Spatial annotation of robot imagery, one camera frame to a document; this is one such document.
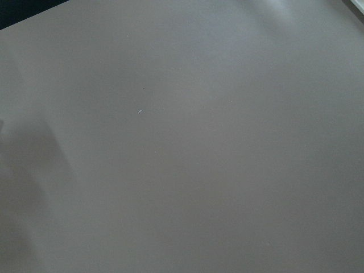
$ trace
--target gray tabletop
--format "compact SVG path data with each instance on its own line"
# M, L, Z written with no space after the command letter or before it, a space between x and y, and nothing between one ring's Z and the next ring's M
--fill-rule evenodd
M1 272L364 272L349 1L70 1L0 44Z

